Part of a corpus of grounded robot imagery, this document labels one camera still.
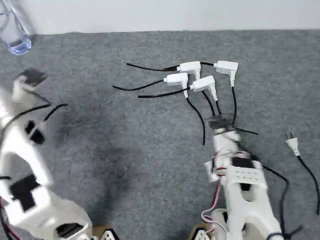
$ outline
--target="cable connector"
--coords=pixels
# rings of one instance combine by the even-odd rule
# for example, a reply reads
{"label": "cable connector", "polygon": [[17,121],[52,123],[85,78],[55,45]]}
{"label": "cable connector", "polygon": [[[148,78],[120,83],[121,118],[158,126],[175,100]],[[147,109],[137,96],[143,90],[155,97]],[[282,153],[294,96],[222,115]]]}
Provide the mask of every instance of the cable connector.
{"label": "cable connector", "polygon": [[215,79],[212,75],[210,76],[206,76],[203,78],[200,78],[199,80],[194,81],[191,85],[190,85],[190,89],[193,90],[195,93],[197,92],[201,92],[203,90],[207,90],[209,88],[209,86],[214,85]]}
{"label": "cable connector", "polygon": [[229,75],[231,87],[235,86],[238,65],[239,64],[237,62],[233,61],[218,61],[217,63],[213,64],[217,73]]}
{"label": "cable connector", "polygon": [[287,140],[285,141],[286,144],[288,144],[289,148],[292,149],[294,155],[296,156],[300,156],[300,152],[298,149],[298,138],[294,136],[294,134],[292,132],[290,132],[289,134],[285,134]]}
{"label": "cable connector", "polygon": [[209,90],[210,94],[212,95],[214,101],[217,102],[218,96],[217,96],[217,91],[216,91],[216,84],[214,83],[214,84],[209,85],[208,90]]}
{"label": "cable connector", "polygon": [[[188,74],[187,73],[175,73],[166,76],[163,81],[168,86],[178,86],[180,85],[182,89],[186,89],[188,87]],[[188,90],[183,91],[184,98],[188,98]]]}
{"label": "cable connector", "polygon": [[180,73],[193,74],[196,80],[200,79],[200,61],[190,61],[181,63],[176,70]]}

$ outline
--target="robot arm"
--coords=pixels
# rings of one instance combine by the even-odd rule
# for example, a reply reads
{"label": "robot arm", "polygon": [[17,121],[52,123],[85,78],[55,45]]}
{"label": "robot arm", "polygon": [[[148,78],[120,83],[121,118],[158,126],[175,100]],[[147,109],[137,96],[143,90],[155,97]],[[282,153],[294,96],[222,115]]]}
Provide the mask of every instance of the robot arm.
{"label": "robot arm", "polygon": [[27,230],[40,239],[97,240],[92,236],[92,223],[87,213],[49,189],[54,183],[53,178],[26,132],[31,119],[22,116],[21,110],[35,103],[31,93],[36,83],[42,81],[43,74],[32,69],[23,72],[14,81],[12,96],[0,89],[0,176],[10,176],[13,155],[26,161],[32,170],[31,175],[17,182],[0,180],[0,196],[7,201],[4,210],[11,225]]}
{"label": "robot arm", "polygon": [[223,186],[226,200],[226,209],[216,209],[211,214],[212,222],[222,225],[212,224],[215,239],[266,240],[278,233],[272,240],[283,240],[269,202],[262,164],[252,160],[248,152],[240,151],[240,136],[223,117],[214,121],[211,127],[216,154],[205,168],[209,181],[219,181]]}

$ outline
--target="glass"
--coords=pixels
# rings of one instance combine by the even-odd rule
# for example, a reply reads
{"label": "glass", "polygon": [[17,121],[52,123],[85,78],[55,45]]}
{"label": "glass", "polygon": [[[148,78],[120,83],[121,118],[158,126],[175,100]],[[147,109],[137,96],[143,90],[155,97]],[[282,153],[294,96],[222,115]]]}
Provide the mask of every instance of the glass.
{"label": "glass", "polygon": [[0,38],[14,55],[31,49],[31,40],[7,0],[0,0]]}

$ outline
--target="white wall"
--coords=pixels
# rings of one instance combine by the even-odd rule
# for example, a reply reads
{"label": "white wall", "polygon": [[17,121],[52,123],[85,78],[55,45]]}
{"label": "white wall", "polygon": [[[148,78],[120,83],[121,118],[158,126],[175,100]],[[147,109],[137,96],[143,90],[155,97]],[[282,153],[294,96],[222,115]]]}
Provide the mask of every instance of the white wall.
{"label": "white wall", "polygon": [[11,0],[38,34],[320,29],[320,0]]}

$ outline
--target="wooden base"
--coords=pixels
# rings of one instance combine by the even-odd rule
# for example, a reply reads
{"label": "wooden base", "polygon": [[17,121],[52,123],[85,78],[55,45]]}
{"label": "wooden base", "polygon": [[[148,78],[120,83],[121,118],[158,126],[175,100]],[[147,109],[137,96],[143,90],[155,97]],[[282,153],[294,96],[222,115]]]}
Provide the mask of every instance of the wooden base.
{"label": "wooden base", "polygon": [[[110,225],[94,225],[92,228],[93,235],[101,239],[102,235],[104,234],[106,229],[111,229],[112,227]],[[193,240],[193,237],[195,235],[195,232],[197,229],[205,229],[206,231],[209,230],[209,225],[202,223],[202,224],[197,224],[192,228],[192,231],[187,238],[187,240]]]}
{"label": "wooden base", "polygon": [[101,239],[102,235],[104,234],[106,229],[111,229],[110,225],[94,225],[92,228],[93,236],[98,237]]}

